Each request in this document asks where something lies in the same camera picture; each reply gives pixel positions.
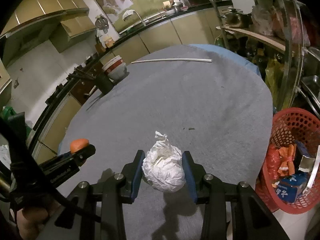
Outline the person's left hand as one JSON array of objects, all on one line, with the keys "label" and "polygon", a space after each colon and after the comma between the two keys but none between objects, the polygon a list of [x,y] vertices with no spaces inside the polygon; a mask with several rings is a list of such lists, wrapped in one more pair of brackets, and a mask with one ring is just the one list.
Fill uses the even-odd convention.
[{"label": "person's left hand", "polygon": [[60,204],[53,201],[49,207],[24,208],[17,211],[17,228],[22,239],[36,239],[46,221],[58,210]]}]

